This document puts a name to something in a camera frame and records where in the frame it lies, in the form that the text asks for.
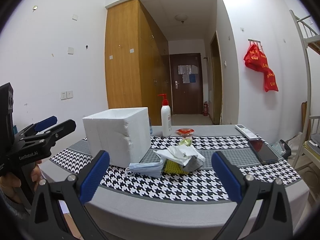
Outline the person's left hand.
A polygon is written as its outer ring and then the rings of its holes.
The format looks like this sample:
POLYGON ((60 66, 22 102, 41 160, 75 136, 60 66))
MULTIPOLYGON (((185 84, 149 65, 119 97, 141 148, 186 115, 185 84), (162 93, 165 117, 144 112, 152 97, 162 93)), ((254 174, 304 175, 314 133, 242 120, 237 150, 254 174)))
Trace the person's left hand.
POLYGON ((43 178, 39 165, 41 160, 28 164, 15 173, 1 176, 1 191, 15 204, 21 204, 31 210, 35 191, 43 178))

